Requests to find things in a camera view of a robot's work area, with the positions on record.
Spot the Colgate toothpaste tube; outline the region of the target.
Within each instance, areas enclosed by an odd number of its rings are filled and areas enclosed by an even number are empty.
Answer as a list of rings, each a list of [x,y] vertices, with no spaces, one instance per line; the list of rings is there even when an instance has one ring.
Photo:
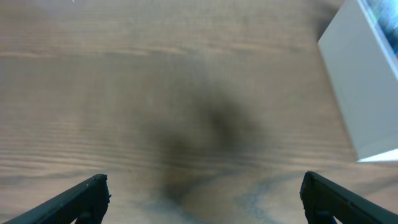
[[[373,15],[397,56],[397,0],[367,0]]]

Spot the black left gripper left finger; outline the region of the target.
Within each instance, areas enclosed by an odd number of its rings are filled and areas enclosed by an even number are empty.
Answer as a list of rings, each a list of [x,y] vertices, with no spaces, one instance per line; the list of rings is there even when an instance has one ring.
[[[4,224],[101,224],[110,198],[107,176],[96,174]]]

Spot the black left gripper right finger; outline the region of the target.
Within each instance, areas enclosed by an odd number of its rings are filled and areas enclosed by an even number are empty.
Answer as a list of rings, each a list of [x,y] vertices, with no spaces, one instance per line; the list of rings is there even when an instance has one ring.
[[[309,224],[397,224],[397,214],[362,198],[316,172],[305,173],[300,199]]]

